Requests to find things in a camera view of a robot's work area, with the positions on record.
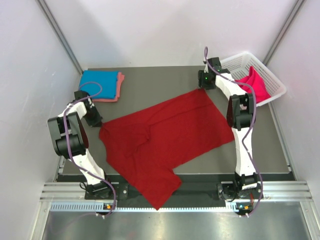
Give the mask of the red t-shirt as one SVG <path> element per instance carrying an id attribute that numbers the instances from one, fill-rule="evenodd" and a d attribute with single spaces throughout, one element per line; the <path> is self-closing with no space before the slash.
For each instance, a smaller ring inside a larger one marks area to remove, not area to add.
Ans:
<path id="1" fill-rule="evenodd" d="M 108 164 L 160 209 L 182 184 L 174 169 L 234 135 L 207 93 L 195 89 L 105 122 L 99 138 Z"/>

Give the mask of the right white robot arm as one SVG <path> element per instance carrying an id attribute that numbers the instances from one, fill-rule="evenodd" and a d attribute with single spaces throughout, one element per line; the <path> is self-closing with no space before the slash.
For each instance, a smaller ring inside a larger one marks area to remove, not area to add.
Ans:
<path id="1" fill-rule="evenodd" d="M 204 70 L 198 72 L 198 87 L 220 89 L 228 99 L 226 120 L 232 130 L 236 167 L 233 196 L 245 198 L 258 187 L 259 171 L 253 162 L 252 132 L 256 121 L 257 99 L 252 86 L 236 81 L 228 69 L 222 68 L 218 57 L 204 57 Z"/>

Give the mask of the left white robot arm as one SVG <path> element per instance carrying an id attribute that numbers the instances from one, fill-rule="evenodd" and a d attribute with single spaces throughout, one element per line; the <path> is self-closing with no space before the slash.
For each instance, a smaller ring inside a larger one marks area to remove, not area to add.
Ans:
<path id="1" fill-rule="evenodd" d="M 84 175 L 86 183 L 80 188 L 85 190 L 85 198 L 104 200 L 115 197 L 115 189 L 108 181 L 105 171 L 98 166 L 89 151 L 89 140 L 82 119 L 93 128 L 102 126 L 102 117 L 95 107 L 89 93 L 74 92 L 74 101 L 69 103 L 60 115 L 47 121 L 55 153 L 76 165 Z"/>

